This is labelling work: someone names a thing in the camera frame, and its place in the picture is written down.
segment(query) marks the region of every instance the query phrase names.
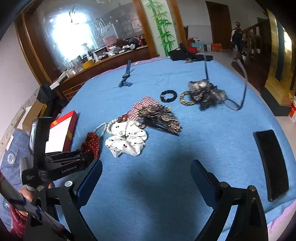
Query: white paper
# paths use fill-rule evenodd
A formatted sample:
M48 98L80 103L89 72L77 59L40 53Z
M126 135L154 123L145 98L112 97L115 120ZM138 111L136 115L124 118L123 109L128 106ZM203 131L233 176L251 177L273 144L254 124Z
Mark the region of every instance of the white paper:
M72 116L50 129L45 153L63 151L71 118Z
M9 139L9 142L7 143L7 146L6 146L6 150L9 149L9 147L10 147L10 145L11 145L11 142L12 142L13 138L14 138L14 136L11 135L11 137L10 137L10 139Z

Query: wooden door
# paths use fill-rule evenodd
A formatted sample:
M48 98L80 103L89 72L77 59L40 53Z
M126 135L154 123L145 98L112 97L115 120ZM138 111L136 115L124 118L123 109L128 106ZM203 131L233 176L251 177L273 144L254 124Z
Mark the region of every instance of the wooden door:
M213 43L222 44L223 49L230 49L231 20L227 5L206 1L210 16Z

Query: black hair clip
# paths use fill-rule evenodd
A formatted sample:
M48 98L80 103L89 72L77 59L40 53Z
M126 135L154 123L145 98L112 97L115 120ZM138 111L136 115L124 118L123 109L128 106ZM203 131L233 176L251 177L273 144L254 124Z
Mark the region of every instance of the black hair clip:
M179 136L178 133L173 133L173 132L169 131L168 129L164 128L163 126L161 126L158 122L154 123L152 120L150 120L148 118L139 119L138 122L145 125L145 126L149 126L149 127L170 133L174 136Z
M127 78L131 76L130 72L131 72L131 61L129 60L126 66L126 73L122 76L122 81L120 81L118 87L132 86L133 83L126 82Z

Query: white wall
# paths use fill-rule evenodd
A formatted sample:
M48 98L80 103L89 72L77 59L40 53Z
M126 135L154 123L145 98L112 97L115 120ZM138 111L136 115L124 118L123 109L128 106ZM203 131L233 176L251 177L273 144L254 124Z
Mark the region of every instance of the white wall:
M21 106L38 89L17 39L14 24L0 41L0 140Z
M165 31L169 31L170 34L172 35L171 38L166 39L166 40L162 40L162 38L160 37L159 28L157 27L157 23L154 18L153 10L147 7L147 4L149 4L150 1L149 0L141 0L141 2L142 2L144 9L145 9L145 13L147 16L147 20L148 20L150 30L151 30L151 35L154 40L154 44L155 44L157 53L159 54L160 57L168 56L168 52L170 52L171 50L176 49L178 47L177 34L176 34L174 24L172 24L170 26L166 26L166 27L163 27L163 26L160 27L160 29L162 30L163 33ZM170 14L170 8L169 8L167 1L166 0L157 0L157 2L159 2L160 4L163 4L163 7L161 9L161 13L167 12L167 16L164 19L168 20L168 22L170 22L170 23L173 23L172 15ZM168 40L173 41L171 46L163 45L163 43L168 42Z
M228 5L232 28L240 22L241 29L257 23L258 18L267 18L255 0L210 0ZM212 42L209 13L205 0L177 0L184 26L188 26L188 37L197 37L202 43Z

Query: blue bedspread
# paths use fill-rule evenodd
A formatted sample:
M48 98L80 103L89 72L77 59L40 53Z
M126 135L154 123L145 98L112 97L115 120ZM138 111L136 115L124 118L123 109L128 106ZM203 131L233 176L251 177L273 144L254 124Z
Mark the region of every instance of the blue bedspread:
M98 240L194 240L212 212L190 175L194 159L219 181L239 188L256 186L267 223L296 199L296 162L291 147L263 101L248 88L244 107L238 112L223 104L205 111L198 105L184 106L179 96L188 90L188 82L205 78L203 62L184 62L165 59L134 66L127 80L133 83L131 87L118 88L125 69L91 79L63 112L75 110L79 114L72 143L75 150L88 132L127 113L144 96L160 101L164 90L178 93L177 100L165 106L172 107L183 127L179 137L147 128L149 137L141 155L114 158L104 144L109 135L104 135L100 157L103 173L88 204L81 209ZM243 81L216 61L208 62L208 71L214 85L237 103L241 101ZM272 203L267 200L263 165L253 137L253 132L267 129L273 129L278 138L290 186ZM225 239L235 210L233 207L220 240Z

